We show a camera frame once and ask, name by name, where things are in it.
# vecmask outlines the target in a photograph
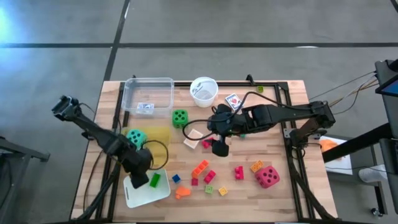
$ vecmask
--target green cube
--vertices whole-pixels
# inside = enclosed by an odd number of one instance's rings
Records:
[[[183,128],[188,123],[188,112],[186,110],[173,111],[173,126]]]
[[[264,87],[257,86],[257,92],[262,93],[264,91]]]
[[[147,135],[138,129],[130,130],[126,137],[137,146],[137,150],[139,150],[142,144],[147,140]]]
[[[156,173],[155,173],[154,176],[152,177],[152,180],[150,180],[149,185],[150,185],[151,187],[156,188],[157,183],[159,183],[159,179],[160,179],[160,174],[156,174]]]
[[[213,186],[206,185],[205,192],[208,193],[208,194],[212,194],[213,193]]]

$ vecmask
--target clear plastic container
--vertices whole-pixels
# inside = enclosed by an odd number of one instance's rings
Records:
[[[122,108],[133,115],[169,117],[173,102],[171,78],[130,78],[124,84]]]

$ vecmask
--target red block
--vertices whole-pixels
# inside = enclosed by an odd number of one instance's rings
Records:
[[[206,182],[206,184],[209,184],[210,181],[213,180],[213,178],[214,178],[215,175],[216,175],[216,172],[214,172],[214,171],[211,170],[211,171],[206,175],[206,177],[205,177],[205,179],[204,179],[204,181]]]
[[[192,185],[192,186],[197,186],[198,184],[199,184],[199,180],[196,179],[196,178],[192,178],[192,180],[191,180],[191,185]]]
[[[279,174],[272,166],[267,166],[254,174],[257,181],[263,188],[269,188],[270,186],[279,182]]]
[[[211,140],[214,140],[214,139],[213,138],[208,138],[208,139],[202,140],[202,142],[201,142],[202,146],[205,149],[207,149],[209,146],[211,146]]]
[[[236,180],[243,180],[243,166],[238,166],[235,168],[235,178]]]

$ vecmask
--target small card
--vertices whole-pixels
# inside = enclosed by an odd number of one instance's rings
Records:
[[[200,133],[199,131],[192,129],[191,132],[189,133],[188,137],[193,138],[193,139],[197,139],[197,138],[201,138],[203,137],[203,134]],[[185,139],[184,140],[184,144],[186,144],[187,146],[191,147],[192,149],[195,149],[196,146],[198,145],[199,141],[192,141],[189,139]]]
[[[225,98],[227,103],[230,105],[232,110],[236,111],[239,106],[241,105],[242,101],[239,99],[239,97],[233,93]]]
[[[137,113],[140,114],[152,114],[154,113],[155,104],[154,103],[138,103]]]

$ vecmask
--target gray floor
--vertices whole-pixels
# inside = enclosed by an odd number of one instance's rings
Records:
[[[0,43],[112,43],[124,0],[0,1]],[[394,42],[398,13],[388,0],[197,1],[132,0],[121,42]],[[171,77],[191,80],[305,80],[309,96],[397,58],[398,48],[119,49],[110,80]],[[0,136],[51,152],[32,161],[14,214],[15,223],[68,219],[87,141],[77,126],[51,115],[62,94],[95,107],[111,49],[0,49]],[[319,97],[334,100],[361,82]],[[341,111],[353,99],[336,106]],[[381,97],[361,92],[336,117],[331,134],[353,137],[386,122]],[[331,182],[339,217],[377,219],[370,187]]]

